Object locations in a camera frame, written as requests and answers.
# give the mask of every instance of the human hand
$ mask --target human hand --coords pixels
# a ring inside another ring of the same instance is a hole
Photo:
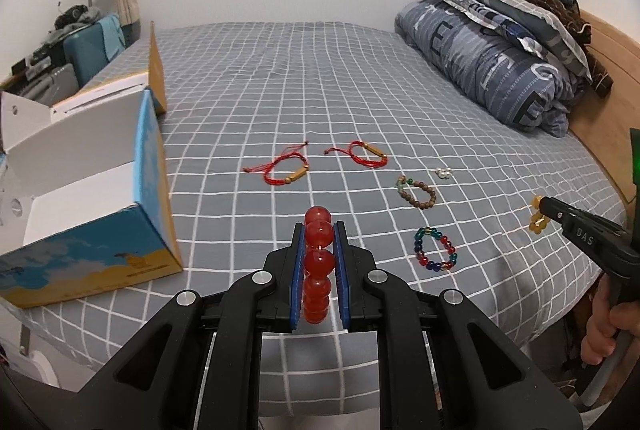
[[[589,365],[599,365],[616,349],[615,333],[629,331],[640,338],[640,302],[622,303],[609,306],[610,278],[605,275],[600,280],[598,291],[593,298],[593,315],[587,322],[587,336],[582,340],[580,355]]]

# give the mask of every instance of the brown patterned cloth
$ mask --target brown patterned cloth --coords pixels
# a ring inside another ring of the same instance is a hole
[[[600,98],[604,98],[611,91],[613,79],[601,62],[593,55],[586,45],[591,43],[591,25],[580,16],[578,7],[567,8],[560,0],[524,0],[535,4],[554,14],[567,29],[587,56],[593,83],[591,87]]]
[[[587,55],[587,64],[589,64],[589,71],[591,73],[591,89],[596,91],[596,94],[600,98],[605,98],[610,92],[613,86],[613,78],[609,75],[607,68],[596,58],[586,46],[582,46],[584,54]]]

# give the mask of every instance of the red string bracelet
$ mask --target red string bracelet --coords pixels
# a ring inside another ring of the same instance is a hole
[[[363,159],[360,156],[357,156],[353,153],[353,147],[362,147],[364,150],[369,151],[373,155],[376,155],[380,158],[380,161],[372,161],[370,159]],[[341,152],[343,154],[348,155],[353,161],[358,163],[359,165],[368,166],[369,168],[381,168],[386,165],[387,158],[386,154],[384,154],[381,150],[369,145],[368,143],[364,143],[363,141],[354,140],[349,144],[349,149],[339,149],[338,147],[332,147],[331,149],[326,149],[324,151],[325,154],[328,154],[332,150],[336,152]]]
[[[306,174],[306,171],[309,170],[309,162],[306,157],[298,152],[302,147],[306,147],[309,144],[308,141],[305,141],[302,145],[292,145],[287,147],[282,151],[282,154],[279,155],[276,159],[274,159],[271,163],[266,163],[265,165],[258,165],[252,167],[244,167],[242,170],[251,173],[251,172],[262,172],[262,178],[269,185],[288,185],[289,183],[293,183],[297,181],[301,177]],[[289,159],[290,157],[296,157],[302,161],[303,165],[297,171],[289,174],[285,179],[273,179],[269,176],[271,171],[275,168],[275,166],[285,159]]]

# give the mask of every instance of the blue gripper pad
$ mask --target blue gripper pad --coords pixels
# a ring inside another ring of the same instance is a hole
[[[342,328],[349,329],[351,324],[350,298],[349,298],[349,278],[344,265],[344,254],[342,253],[342,243],[338,233],[338,224],[334,224],[334,257],[335,257],[335,284],[338,293],[338,311]]]
[[[304,268],[302,259],[305,256],[305,227],[300,230],[300,239],[298,240],[298,249],[296,250],[296,265],[293,270],[293,278],[291,280],[291,297],[289,305],[291,312],[289,320],[291,327],[296,329],[300,320],[300,306],[302,305],[302,283],[304,280]]]

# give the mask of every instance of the green light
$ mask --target green light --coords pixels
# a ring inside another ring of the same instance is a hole
[[[640,186],[640,131],[631,129],[631,157],[634,167],[634,184]]]

